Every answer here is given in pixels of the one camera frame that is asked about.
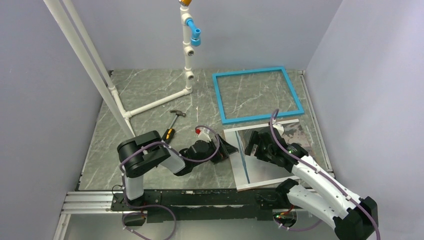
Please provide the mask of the coastal landscape photo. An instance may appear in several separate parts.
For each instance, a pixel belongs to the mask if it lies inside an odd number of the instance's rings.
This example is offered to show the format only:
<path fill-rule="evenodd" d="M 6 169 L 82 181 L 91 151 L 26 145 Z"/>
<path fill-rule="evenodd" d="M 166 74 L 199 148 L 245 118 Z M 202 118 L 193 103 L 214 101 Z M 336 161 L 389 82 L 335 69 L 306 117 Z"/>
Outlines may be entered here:
<path fill-rule="evenodd" d="M 284 133 L 282 135 L 282 138 L 289 145 L 294 147 L 300 146 L 305 151 L 307 151 L 308 155 L 312 156 L 313 158 L 315 157 L 313 148 L 311 144 L 309 143 L 307 136 L 299 120 L 295 119 L 295 120 L 283 121 L 279 123 L 284 126 Z M 241 149 L 244 154 L 245 154 L 245 148 L 247 146 L 247 142 L 250 138 L 252 131 L 259 131 L 260 129 L 266 128 L 266 127 L 270 127 L 268 123 L 257 125 L 257 126 L 252 125 L 246 129 L 240 129 L 236 131 L 241 140 Z M 256 148 L 257 148 L 257 145 L 255 144 L 253 146 L 253 150 L 250 156 L 254 156 Z"/>

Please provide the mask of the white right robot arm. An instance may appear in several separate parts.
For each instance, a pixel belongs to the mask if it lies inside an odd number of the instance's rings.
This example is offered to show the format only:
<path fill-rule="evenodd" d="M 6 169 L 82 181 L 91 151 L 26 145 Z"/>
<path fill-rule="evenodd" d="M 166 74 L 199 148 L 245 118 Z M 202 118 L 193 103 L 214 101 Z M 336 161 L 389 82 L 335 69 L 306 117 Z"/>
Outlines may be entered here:
<path fill-rule="evenodd" d="M 300 207 L 331 227 L 340 240 L 381 239 L 378 205 L 370 196 L 350 191 L 323 170 L 298 143 L 286 143 L 275 127 L 253 131 L 244 149 L 246 155 L 282 167 L 306 182 L 314 193 L 291 178 L 280 183 L 268 197 L 257 196 L 266 208 Z"/>

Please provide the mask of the blue picture frame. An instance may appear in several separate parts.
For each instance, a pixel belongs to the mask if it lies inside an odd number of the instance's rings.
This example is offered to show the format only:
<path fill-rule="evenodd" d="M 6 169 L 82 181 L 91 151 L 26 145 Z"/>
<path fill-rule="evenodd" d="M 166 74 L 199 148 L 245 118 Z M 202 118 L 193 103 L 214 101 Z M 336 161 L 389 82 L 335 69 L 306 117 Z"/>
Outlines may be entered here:
<path fill-rule="evenodd" d="M 302 85 L 283 66 L 227 70 L 212 75 L 221 122 L 235 125 L 306 113 Z"/>

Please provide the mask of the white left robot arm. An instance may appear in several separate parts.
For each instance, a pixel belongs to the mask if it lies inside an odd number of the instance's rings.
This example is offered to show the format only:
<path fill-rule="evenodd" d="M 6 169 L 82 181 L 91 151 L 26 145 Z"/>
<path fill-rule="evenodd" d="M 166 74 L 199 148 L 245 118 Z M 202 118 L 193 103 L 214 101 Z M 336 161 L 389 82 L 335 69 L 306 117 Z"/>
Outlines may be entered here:
<path fill-rule="evenodd" d="M 197 140 L 179 151 L 170 146 L 172 134 L 159 136 L 156 130 L 123 141 L 117 147 L 124 204 L 131 210 L 144 203 L 144 175 L 161 165 L 175 176 L 184 176 L 204 162 L 219 163 L 237 153 L 237 147 L 205 127 L 195 130 Z"/>

